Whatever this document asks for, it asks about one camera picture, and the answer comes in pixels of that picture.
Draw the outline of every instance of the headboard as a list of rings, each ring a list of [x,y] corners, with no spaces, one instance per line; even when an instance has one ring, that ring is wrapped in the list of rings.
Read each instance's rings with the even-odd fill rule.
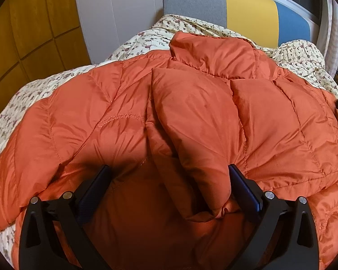
[[[310,41],[308,22],[273,0],[163,0],[164,14],[214,23],[276,48],[295,39]]]
[[[33,80],[89,65],[76,0],[0,0],[0,113]]]

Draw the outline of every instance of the floral bedsheet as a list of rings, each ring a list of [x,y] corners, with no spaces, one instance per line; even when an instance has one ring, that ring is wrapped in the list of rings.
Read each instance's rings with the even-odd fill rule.
[[[168,50],[169,42],[177,31],[213,37],[246,39],[239,33],[198,19],[165,15],[150,30],[139,33],[123,44],[105,62],[65,71],[46,79],[30,82],[21,88],[0,114],[0,153],[5,148],[11,133],[24,116],[25,111],[33,103],[50,96],[60,85],[78,74],[88,72],[92,68],[109,64],[115,60],[126,60],[137,55],[143,55],[151,50]],[[325,71],[323,55],[314,44],[305,40],[295,40],[282,44],[276,49],[270,49],[260,47],[253,41],[247,40],[256,48],[264,51],[279,66],[289,69],[317,88],[328,90],[338,98],[338,86]],[[10,263],[14,233],[15,224],[0,232],[0,251]]]

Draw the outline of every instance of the brown wooden wall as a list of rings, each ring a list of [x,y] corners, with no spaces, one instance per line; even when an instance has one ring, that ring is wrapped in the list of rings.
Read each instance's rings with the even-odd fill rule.
[[[0,113],[28,82],[88,64],[75,0],[5,0],[0,7]]]

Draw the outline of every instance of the multicolored upholstered headboard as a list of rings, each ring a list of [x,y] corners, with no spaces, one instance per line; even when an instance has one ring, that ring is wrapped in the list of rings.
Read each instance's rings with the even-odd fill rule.
[[[214,23],[276,48],[295,39],[310,41],[308,22],[273,0],[163,0],[164,14]]]

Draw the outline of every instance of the white curtain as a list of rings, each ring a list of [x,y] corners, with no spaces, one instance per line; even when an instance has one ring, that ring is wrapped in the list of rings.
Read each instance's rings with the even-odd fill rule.
[[[338,4],[335,0],[323,0],[317,47],[324,56],[325,70],[334,77],[338,68]]]

